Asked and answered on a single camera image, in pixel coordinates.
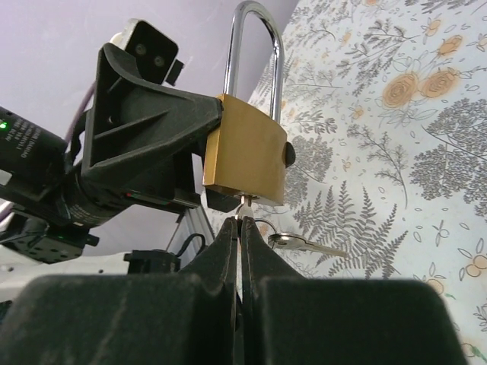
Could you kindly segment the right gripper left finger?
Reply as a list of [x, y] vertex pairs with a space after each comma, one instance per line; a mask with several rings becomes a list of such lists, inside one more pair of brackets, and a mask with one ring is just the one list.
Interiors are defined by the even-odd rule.
[[49, 275], [1, 327], [3, 364], [232, 364], [237, 222], [174, 274]]

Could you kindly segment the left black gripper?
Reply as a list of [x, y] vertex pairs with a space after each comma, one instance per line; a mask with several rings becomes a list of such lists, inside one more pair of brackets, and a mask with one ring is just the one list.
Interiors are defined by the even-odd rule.
[[[218, 98], [146, 81], [133, 56], [105, 44], [98, 54], [84, 153], [72, 180], [72, 223], [99, 227], [133, 205], [175, 214], [198, 207], [192, 153], [180, 151], [206, 138], [221, 118]], [[295, 159], [287, 141], [285, 167]], [[216, 211], [240, 204], [209, 188], [205, 195]]]

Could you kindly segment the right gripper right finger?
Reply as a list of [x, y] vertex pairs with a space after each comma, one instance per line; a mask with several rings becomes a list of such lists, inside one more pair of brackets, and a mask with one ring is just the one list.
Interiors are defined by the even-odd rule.
[[420, 281], [305, 278], [240, 224], [248, 364], [464, 364], [443, 300]]

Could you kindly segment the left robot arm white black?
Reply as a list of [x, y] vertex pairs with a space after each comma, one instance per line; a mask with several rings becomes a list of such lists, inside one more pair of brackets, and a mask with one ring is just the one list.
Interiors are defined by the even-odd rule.
[[99, 52], [93, 106], [60, 138], [1, 111], [1, 197], [14, 217], [1, 244], [37, 262], [79, 257], [91, 230], [134, 205], [183, 215], [280, 205], [296, 159], [285, 130], [230, 94], [177, 90], [177, 48]]

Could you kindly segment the brass padlock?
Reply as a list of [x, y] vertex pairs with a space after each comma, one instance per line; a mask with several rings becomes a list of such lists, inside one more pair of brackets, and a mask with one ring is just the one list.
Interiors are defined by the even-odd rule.
[[[273, 46], [273, 73], [269, 113], [237, 98], [240, 48], [247, 15], [259, 18]], [[249, 195], [262, 205], [284, 203], [285, 144], [280, 124], [285, 50], [272, 15], [259, 2], [243, 1], [235, 9], [220, 126], [209, 134], [203, 167], [204, 187], [230, 196]]]

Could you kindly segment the silver keys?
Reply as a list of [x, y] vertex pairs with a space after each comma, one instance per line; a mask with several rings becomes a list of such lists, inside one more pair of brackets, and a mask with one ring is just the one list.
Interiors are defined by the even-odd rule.
[[[235, 218], [242, 218], [242, 217], [251, 217], [253, 216], [252, 210], [252, 200], [253, 198], [249, 195], [240, 195], [240, 204], [237, 206], [237, 210], [234, 214]], [[309, 240], [306, 240], [302, 235], [292, 232], [282, 232], [278, 233], [275, 227], [265, 219], [258, 219], [259, 222], [267, 223], [273, 230], [274, 234], [272, 234], [270, 238], [271, 245], [269, 246], [270, 249], [278, 248], [283, 250], [296, 250], [296, 251], [309, 251], [309, 252], [320, 252], [320, 253], [331, 253], [334, 256], [345, 257], [345, 252], [340, 251], [338, 249], [332, 248], [323, 248], [319, 247], [317, 243], [312, 243]], [[239, 300], [241, 302], [244, 301], [244, 277], [243, 277], [243, 268], [244, 265], [242, 264], [242, 245], [241, 245], [241, 238], [237, 239], [237, 295], [239, 296]]]

